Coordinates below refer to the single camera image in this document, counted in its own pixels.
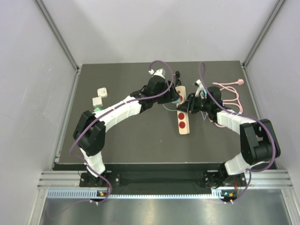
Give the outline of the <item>beige wooden power strip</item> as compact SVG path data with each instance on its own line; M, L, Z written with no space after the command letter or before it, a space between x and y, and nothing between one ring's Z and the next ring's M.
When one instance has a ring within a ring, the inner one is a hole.
M187 99L186 88L185 86L177 86L175 87L175 89L180 96L180 102L176 105L178 107L181 106L181 104L183 104ZM180 135L189 134L190 129L189 129L188 113L177 110L177 119L178 119L179 134Z

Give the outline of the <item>white square plug adapter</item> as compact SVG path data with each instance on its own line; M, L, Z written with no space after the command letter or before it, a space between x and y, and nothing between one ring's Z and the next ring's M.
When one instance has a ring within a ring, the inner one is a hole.
M99 89L97 90L97 95L98 95L98 97L106 98L107 95L108 95L107 88L105 88L105 87L99 88Z

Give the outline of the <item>green plug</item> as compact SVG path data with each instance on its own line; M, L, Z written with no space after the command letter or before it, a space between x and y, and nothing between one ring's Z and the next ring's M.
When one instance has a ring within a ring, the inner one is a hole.
M102 111L103 110L103 108L102 107L96 107L95 109L94 109L94 112L96 113L96 112L99 112L99 111Z

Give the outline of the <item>white cube charger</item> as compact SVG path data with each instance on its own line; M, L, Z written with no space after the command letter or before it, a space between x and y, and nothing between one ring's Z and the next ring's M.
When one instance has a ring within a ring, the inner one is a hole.
M94 97L92 99L92 104L93 104L94 108L102 107L103 106L102 98L101 97Z

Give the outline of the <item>teal plug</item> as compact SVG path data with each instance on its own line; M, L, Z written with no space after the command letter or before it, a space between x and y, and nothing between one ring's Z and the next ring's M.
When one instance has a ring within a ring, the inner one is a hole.
M181 98L178 98L177 100L172 101L172 104L179 104L181 102Z

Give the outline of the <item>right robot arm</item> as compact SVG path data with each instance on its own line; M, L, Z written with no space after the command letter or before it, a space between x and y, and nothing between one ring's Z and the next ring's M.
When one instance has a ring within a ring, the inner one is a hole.
M190 93L177 106L177 110L192 114L207 113L214 123L240 136L240 153L218 167L219 182L223 185L231 185L236 180L236 175L261 163L272 163L281 155L271 121L244 117L226 107L219 87L210 86L198 93Z

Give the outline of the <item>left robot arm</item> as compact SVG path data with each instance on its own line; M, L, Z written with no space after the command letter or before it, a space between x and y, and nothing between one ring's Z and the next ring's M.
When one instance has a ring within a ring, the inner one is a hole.
M162 105L178 100L180 97L173 80L153 75L148 84L119 103L98 112L83 112L73 133L75 142L70 150L76 145L80 148L91 182L96 186L106 182L101 151L109 129L129 117L143 113L155 103Z

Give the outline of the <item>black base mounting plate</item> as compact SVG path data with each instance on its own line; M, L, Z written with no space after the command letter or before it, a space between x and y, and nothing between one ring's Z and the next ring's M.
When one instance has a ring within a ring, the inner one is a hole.
M228 176L219 163L106 164L100 176L81 174L81 187L112 187L117 193L198 193L210 188L243 188L244 173Z

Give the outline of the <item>aluminium frame rail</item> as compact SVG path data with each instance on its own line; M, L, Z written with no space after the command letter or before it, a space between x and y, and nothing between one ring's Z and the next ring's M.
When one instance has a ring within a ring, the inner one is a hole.
M68 48L61 32L59 31L57 25L55 24L50 12L48 11L46 5L42 0L33 0L35 5L37 6L38 10L40 11L42 17L46 21L48 27L50 28L55 40L59 44L60 48L62 49L63 53L65 54L66 58L68 59L68 62L72 66L72 68L77 72L80 67L76 63L70 49Z

